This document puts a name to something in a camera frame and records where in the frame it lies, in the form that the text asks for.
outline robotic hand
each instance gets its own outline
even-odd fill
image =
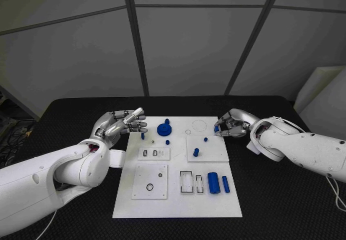
[[[247,132],[252,139],[247,148],[256,154],[263,153],[278,162],[288,156],[301,167],[346,183],[345,140],[305,132],[280,117],[260,119],[234,108],[218,120],[216,134],[239,138]]]
[[[126,152],[110,150],[122,134],[146,133],[145,111],[107,112],[90,139],[0,169],[0,237],[57,211],[106,179],[110,166],[123,168]]]

